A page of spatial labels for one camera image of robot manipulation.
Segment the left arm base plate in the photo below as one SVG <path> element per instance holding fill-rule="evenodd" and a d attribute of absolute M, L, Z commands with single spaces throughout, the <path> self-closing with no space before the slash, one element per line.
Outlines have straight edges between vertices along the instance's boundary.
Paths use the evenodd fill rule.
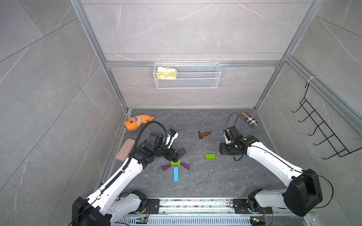
<path fill-rule="evenodd" d="M 147 199 L 141 202 L 142 213 L 145 214 L 158 214 L 160 208 L 160 199 Z"/>

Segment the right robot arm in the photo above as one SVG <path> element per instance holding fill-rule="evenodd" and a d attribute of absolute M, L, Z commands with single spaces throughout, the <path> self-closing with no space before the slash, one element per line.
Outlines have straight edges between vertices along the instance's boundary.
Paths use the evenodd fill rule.
<path fill-rule="evenodd" d="M 285 185 L 285 189 L 257 189 L 248 195 L 247 206 L 251 213 L 275 207 L 288 209 L 303 217 L 323 201 L 319 176 L 312 169 L 304 170 L 289 163 L 256 137 L 243 136 L 235 126 L 225 129 L 223 135 L 225 142 L 219 147 L 221 155 L 248 156 L 262 164 Z"/>

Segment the light blue block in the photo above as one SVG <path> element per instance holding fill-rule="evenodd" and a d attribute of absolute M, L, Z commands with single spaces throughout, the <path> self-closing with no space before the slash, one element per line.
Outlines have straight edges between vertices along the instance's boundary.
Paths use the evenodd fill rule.
<path fill-rule="evenodd" d="M 173 181 L 179 182 L 179 168 L 173 167 Z"/>

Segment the green rectangular block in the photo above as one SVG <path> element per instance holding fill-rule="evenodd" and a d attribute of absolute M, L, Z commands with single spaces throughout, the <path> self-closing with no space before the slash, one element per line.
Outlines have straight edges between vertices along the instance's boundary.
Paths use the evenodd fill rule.
<path fill-rule="evenodd" d="M 180 161 L 180 160 L 177 161 L 177 162 L 171 161 L 171 166 L 172 166 L 172 167 L 179 167 L 180 165 L 181 165 L 181 161 Z"/>

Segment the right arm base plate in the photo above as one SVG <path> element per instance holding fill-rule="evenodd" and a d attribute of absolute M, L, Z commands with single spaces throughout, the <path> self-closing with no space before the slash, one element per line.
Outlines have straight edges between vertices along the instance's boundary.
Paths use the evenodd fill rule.
<path fill-rule="evenodd" d="M 256 201 L 248 198 L 233 199 L 229 207 L 234 209 L 236 214 L 272 214 L 271 207 L 261 207 Z"/>

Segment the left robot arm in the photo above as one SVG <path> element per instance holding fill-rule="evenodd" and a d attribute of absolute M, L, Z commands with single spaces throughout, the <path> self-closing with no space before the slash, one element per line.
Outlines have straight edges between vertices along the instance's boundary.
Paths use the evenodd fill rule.
<path fill-rule="evenodd" d="M 72 205 L 72 226 L 110 226 L 131 212 L 146 210 L 147 196 L 134 190 L 126 197 L 117 198 L 128 184 L 139 175 L 155 158 L 165 158 L 177 162 L 184 155 L 180 149 L 172 147 L 178 133 L 169 129 L 166 134 L 150 133 L 148 139 L 134 146 L 123 165 L 104 185 L 86 199 L 77 198 Z"/>

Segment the light green block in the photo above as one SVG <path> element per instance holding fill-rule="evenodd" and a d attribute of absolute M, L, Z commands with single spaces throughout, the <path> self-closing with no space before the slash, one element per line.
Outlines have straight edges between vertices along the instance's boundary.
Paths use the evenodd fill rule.
<path fill-rule="evenodd" d="M 205 155 L 206 160 L 215 160 L 216 159 L 216 155 L 215 154 L 211 154 L 211 153 L 207 153 Z"/>

